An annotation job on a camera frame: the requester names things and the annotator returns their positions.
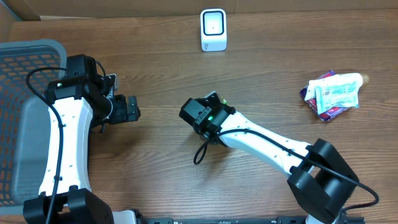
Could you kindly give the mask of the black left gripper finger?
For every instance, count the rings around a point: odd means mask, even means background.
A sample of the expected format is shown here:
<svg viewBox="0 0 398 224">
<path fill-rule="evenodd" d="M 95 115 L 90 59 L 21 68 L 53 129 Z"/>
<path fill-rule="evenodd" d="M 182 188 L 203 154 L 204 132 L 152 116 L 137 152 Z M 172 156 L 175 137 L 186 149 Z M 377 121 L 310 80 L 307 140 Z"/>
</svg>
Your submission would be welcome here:
<svg viewBox="0 0 398 224">
<path fill-rule="evenodd" d="M 129 109 L 138 109 L 138 105 L 137 105 L 137 98 L 136 96 L 129 96 L 128 97 L 128 104 L 127 107 Z"/>
<path fill-rule="evenodd" d="M 134 110 L 129 110 L 126 115 L 126 121 L 127 122 L 133 122 L 137 121 L 141 116 L 141 111 L 139 108 L 136 108 Z"/>
</svg>

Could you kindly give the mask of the purple Carefree pad pack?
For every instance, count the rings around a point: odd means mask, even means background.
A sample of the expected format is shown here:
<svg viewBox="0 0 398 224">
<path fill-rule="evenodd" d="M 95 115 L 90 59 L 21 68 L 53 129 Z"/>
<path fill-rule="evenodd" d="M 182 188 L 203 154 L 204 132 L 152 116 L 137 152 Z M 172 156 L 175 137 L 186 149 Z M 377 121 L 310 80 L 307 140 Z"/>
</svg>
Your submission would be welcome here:
<svg viewBox="0 0 398 224">
<path fill-rule="evenodd" d="M 324 122 L 329 122 L 329 121 L 335 119 L 341 113 L 344 113 L 345 111 L 349 110 L 349 108 L 347 108 L 347 107 L 332 107 L 329 110 L 327 110 L 321 114 L 318 114 L 316 99 L 314 98 L 314 99 L 305 101 L 305 95 L 307 94 L 307 88 L 308 88 L 308 86 L 306 85 L 300 90 L 300 96 L 303 99 L 303 101 L 306 102 L 308 107 L 317 115 L 317 117 L 320 120 L 322 120 Z"/>
</svg>

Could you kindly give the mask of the teal wet wipes pack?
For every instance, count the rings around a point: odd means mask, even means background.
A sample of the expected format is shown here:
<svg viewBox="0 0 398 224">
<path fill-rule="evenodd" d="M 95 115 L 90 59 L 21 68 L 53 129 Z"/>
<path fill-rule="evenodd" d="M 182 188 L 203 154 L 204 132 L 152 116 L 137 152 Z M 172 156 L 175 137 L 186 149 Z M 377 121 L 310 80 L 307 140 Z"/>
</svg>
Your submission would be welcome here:
<svg viewBox="0 0 398 224">
<path fill-rule="evenodd" d="M 358 107 L 360 87 L 357 82 L 316 86 L 317 113 L 322 114 L 333 107 Z"/>
</svg>

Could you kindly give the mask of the white tube with gold cap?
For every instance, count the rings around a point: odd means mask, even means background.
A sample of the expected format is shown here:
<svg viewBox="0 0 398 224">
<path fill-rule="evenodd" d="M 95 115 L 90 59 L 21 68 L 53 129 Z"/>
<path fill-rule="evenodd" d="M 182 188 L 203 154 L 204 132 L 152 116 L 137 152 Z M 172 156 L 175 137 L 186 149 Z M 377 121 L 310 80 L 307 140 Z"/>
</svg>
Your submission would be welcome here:
<svg viewBox="0 0 398 224">
<path fill-rule="evenodd" d="M 307 85 L 307 91 L 304 95 L 304 100 L 310 100 L 316 98 L 315 87 L 316 86 L 327 86 L 327 85 L 343 85 L 349 81 L 359 82 L 359 87 L 369 83 L 369 76 L 360 73 L 345 73 L 335 74 L 326 78 L 310 80 Z"/>
</svg>

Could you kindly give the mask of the green yellow snack packet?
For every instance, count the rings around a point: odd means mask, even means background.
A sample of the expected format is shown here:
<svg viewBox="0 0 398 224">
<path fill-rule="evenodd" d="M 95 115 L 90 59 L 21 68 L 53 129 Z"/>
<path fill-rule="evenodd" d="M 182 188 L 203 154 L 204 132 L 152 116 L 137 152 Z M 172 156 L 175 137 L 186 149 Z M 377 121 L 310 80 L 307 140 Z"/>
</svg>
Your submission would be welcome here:
<svg viewBox="0 0 398 224">
<path fill-rule="evenodd" d="M 221 102 L 222 102 L 223 104 L 226 104 L 226 105 L 228 104 L 228 102 L 226 101 L 226 99 L 224 99 L 224 98 L 222 98 L 222 97 L 221 97 Z"/>
</svg>

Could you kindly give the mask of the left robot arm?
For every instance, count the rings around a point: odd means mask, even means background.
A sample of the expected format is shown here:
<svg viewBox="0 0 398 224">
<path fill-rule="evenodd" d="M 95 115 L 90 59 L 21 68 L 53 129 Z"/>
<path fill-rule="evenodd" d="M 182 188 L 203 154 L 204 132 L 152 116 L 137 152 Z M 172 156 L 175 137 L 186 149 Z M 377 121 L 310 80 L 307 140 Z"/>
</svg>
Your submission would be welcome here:
<svg viewBox="0 0 398 224">
<path fill-rule="evenodd" d="M 115 74 L 98 73 L 102 65 L 81 54 L 67 58 L 65 73 L 41 95 L 30 79 L 28 88 L 49 108 L 50 140 L 47 165 L 37 198 L 26 200 L 27 223 L 137 223 L 134 210 L 114 212 L 92 191 L 88 178 L 88 145 L 92 128 L 106 123 L 137 121 L 141 111 L 135 96 L 114 92 Z"/>
</svg>

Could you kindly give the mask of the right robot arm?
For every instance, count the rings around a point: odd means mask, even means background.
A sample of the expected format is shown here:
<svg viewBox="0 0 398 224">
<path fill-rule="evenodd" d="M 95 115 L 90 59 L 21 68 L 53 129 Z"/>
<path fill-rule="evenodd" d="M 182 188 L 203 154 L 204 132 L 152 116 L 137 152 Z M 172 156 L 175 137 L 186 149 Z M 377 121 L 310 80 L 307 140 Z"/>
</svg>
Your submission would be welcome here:
<svg viewBox="0 0 398 224">
<path fill-rule="evenodd" d="M 343 205 L 359 179 L 329 142 L 295 141 L 263 128 L 227 105 L 217 92 L 189 98 L 179 116 L 204 139 L 194 157 L 199 164 L 209 144 L 240 149 L 285 175 L 306 223 L 346 223 Z"/>
</svg>

